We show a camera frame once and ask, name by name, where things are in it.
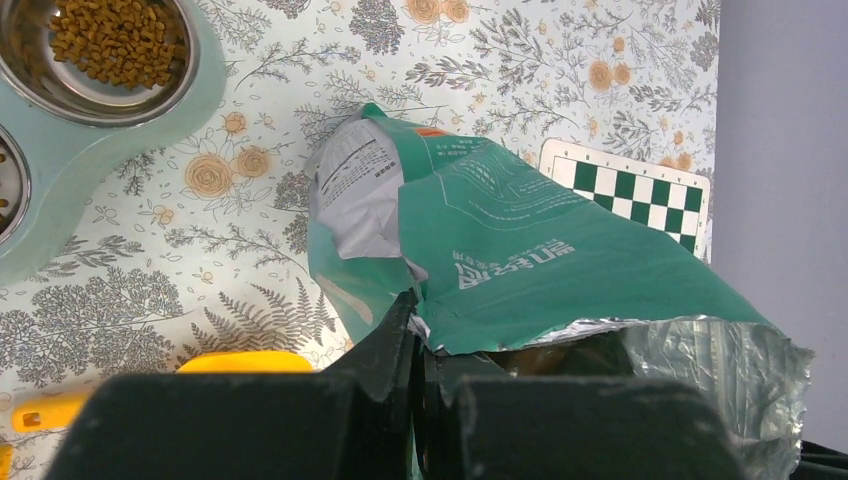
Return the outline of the green dog food bag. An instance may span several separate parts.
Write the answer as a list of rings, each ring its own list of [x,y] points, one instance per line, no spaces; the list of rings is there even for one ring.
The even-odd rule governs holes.
[[[667,233],[503,146],[367,104],[310,156],[308,262],[353,341],[396,297],[437,354],[523,351],[622,331],[639,376],[699,388],[753,479],[801,459],[812,355]]]

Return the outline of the orange plastic scoop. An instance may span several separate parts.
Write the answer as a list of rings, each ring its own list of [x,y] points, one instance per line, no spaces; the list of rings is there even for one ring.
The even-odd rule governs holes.
[[[197,356],[177,369],[178,374],[309,373],[304,357],[285,351],[213,352]],[[77,391],[28,400],[15,407],[11,424],[17,433],[68,427],[93,391]]]

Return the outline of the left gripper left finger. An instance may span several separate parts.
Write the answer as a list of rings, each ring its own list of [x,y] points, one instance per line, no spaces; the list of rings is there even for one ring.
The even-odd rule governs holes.
[[[134,374],[86,402],[50,479],[410,479],[416,301],[313,373]]]

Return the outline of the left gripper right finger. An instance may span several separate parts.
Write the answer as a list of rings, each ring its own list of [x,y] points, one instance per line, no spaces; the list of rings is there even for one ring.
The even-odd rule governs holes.
[[[696,389],[634,377],[513,377],[482,355],[423,356],[428,479],[742,479]]]

